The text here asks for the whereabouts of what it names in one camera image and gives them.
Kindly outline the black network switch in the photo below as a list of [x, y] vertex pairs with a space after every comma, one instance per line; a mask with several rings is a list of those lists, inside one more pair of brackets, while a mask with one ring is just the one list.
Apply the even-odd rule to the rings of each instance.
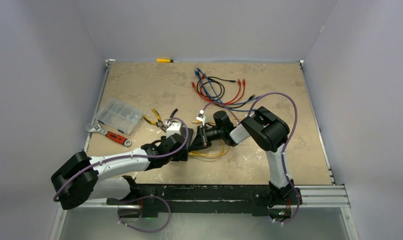
[[188, 161], [189, 147], [192, 143], [193, 135], [194, 135], [194, 130], [192, 128], [189, 128], [188, 129], [188, 140], [186, 142], [186, 145], [178, 153], [176, 153], [174, 155], [172, 161], [174, 161], [174, 162]]

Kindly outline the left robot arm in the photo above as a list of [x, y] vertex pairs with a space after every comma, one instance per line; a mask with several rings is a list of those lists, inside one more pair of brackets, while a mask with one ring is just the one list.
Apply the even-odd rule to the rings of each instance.
[[132, 151], [110, 156], [88, 156], [80, 151], [51, 176], [56, 191], [53, 200], [64, 210], [93, 199], [134, 204], [141, 193], [129, 173], [159, 169], [172, 160], [183, 161], [191, 139], [191, 135], [174, 133]]

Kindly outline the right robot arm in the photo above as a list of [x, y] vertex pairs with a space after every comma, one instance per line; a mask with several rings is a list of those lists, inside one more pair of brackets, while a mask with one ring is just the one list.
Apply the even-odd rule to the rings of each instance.
[[228, 114], [221, 110], [213, 114], [214, 126], [204, 124], [197, 127], [196, 135], [189, 146], [195, 153], [212, 145], [212, 141], [221, 140], [229, 147], [235, 147], [248, 138], [266, 153], [270, 172], [269, 188], [271, 199], [278, 204], [290, 197], [293, 190], [292, 178], [288, 176], [286, 158], [283, 157], [285, 144], [289, 139], [290, 128], [281, 118], [265, 107], [260, 107], [251, 116], [245, 117], [235, 126]]

